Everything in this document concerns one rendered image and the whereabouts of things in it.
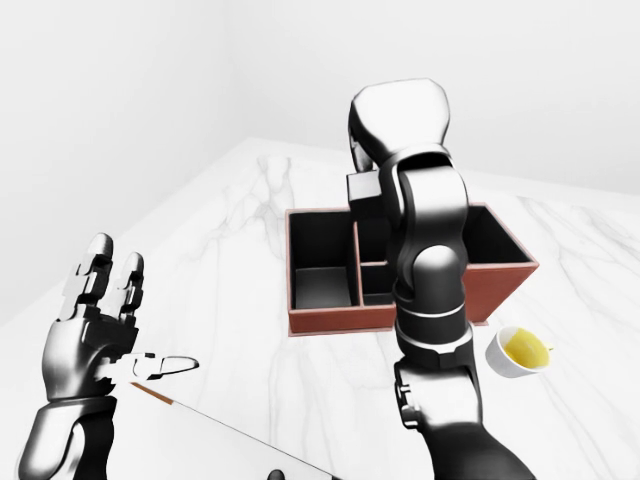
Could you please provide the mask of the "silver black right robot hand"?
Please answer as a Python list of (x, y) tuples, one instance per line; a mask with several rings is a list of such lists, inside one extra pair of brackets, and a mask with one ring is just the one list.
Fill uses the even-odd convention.
[(348, 116), (351, 156), (358, 173), (394, 154), (444, 142), (450, 121), (444, 89), (428, 78), (396, 80), (363, 88)]

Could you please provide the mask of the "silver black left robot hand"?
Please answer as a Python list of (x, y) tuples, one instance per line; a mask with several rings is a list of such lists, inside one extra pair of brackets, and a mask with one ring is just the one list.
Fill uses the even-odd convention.
[(144, 260), (131, 253), (121, 277), (112, 281), (112, 256), (112, 238), (97, 234), (64, 287), (42, 360), (50, 401), (104, 396), (120, 383), (158, 380), (199, 367), (192, 357), (134, 351)]

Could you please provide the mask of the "red-brown desk caddy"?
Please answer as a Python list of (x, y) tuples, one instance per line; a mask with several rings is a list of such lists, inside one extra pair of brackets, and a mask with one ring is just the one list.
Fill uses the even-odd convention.
[[(357, 222), (347, 209), (287, 211), (290, 333), (391, 328), (395, 278), (386, 261), (389, 237), (384, 218)], [(466, 314), (483, 324), (539, 264), (484, 203), (470, 206), (463, 240), (468, 253)]]

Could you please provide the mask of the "white mug with yellow inside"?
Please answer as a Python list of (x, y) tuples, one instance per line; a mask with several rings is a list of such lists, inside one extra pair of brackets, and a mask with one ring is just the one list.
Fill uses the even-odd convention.
[(553, 347), (531, 331), (518, 326), (501, 328), (489, 343), (485, 358), (505, 378), (519, 378), (542, 372), (551, 363)]

